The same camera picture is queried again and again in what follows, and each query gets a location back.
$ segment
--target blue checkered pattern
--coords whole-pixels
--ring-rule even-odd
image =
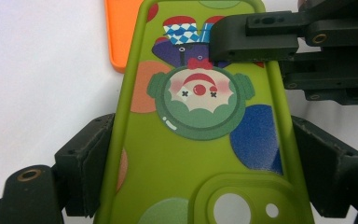
[[[211,28],[213,27],[212,23],[205,23],[202,27],[202,32],[200,36],[200,42],[209,43]]]
[[[164,26],[164,30],[174,45],[195,43],[200,39],[196,23],[168,25]]]

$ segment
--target clown nose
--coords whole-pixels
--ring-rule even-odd
[[[196,95],[203,95],[206,92],[206,88],[202,85],[197,85],[193,88],[193,92],[196,93]]]

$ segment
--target red dot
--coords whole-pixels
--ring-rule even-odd
[[[149,14],[147,15],[147,21],[153,20],[158,13],[158,4],[154,4],[151,8],[149,8]]]
[[[203,95],[206,92],[206,88],[202,85],[197,85],[193,88],[193,92],[196,93],[196,95]]]
[[[211,88],[209,88],[209,91],[217,91],[217,88],[215,86],[212,86]]]

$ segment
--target clown illustration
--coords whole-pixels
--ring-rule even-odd
[[[255,95],[247,76],[232,76],[208,59],[190,59],[167,75],[154,75],[147,93],[173,132],[196,140],[230,133],[244,115],[245,101]]]
[[[193,18],[169,18],[163,23],[168,38],[159,38],[152,49],[176,68],[154,75],[147,93],[155,99],[161,120],[183,137],[211,140],[230,133],[243,117],[245,101],[255,95],[247,76],[222,69],[227,62],[208,60],[209,32],[222,18],[208,19],[200,35]]]

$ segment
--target black bracket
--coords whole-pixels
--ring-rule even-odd
[[[292,119],[310,201],[318,213],[345,217],[350,205],[358,211],[358,151],[304,119]]]
[[[299,37],[321,51],[296,53]],[[280,61],[287,90],[358,105],[358,0],[308,0],[297,13],[225,17],[212,27],[210,59]]]
[[[52,168],[36,165],[11,175],[0,200],[0,224],[63,223],[64,207],[68,216],[92,217],[100,205],[114,117],[90,122],[56,153]]]

